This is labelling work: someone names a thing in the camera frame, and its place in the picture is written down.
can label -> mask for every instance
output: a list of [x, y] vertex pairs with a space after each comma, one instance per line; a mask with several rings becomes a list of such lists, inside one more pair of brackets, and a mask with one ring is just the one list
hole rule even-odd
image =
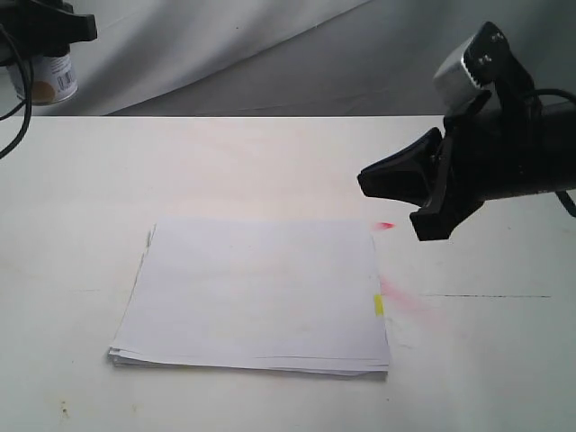
[[[78, 82], [69, 54], [63, 57], [35, 56], [32, 58], [32, 66], [34, 67], [33, 104], [55, 104], [68, 99], [77, 91]], [[9, 66], [8, 73], [18, 97], [24, 99], [24, 87], [18, 65]]]

yellow sticky tab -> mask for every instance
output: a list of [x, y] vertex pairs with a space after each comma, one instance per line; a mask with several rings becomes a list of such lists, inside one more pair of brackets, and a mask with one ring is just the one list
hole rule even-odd
[[374, 295], [374, 312], [377, 317], [384, 314], [384, 303], [380, 294]]

white tabletop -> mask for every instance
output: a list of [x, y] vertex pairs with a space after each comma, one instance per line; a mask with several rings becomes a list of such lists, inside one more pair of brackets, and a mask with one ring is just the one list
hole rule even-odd
[[[34, 118], [0, 161], [0, 430], [573, 430], [576, 220], [489, 202], [447, 242], [361, 168], [439, 117]], [[18, 119], [0, 123], [7, 142]], [[386, 381], [106, 361], [161, 215], [386, 221]]]

stack of paper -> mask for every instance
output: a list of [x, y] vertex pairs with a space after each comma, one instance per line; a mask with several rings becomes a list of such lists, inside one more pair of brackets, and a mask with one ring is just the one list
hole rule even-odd
[[161, 220], [110, 347], [116, 364], [386, 371], [362, 222]]

red light spot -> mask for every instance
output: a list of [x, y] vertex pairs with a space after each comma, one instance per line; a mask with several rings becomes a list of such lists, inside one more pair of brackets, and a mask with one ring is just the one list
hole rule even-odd
[[374, 224], [373, 228], [376, 231], [383, 231], [383, 230], [389, 230], [390, 228], [394, 228], [395, 226], [396, 225], [389, 222], [377, 222]]

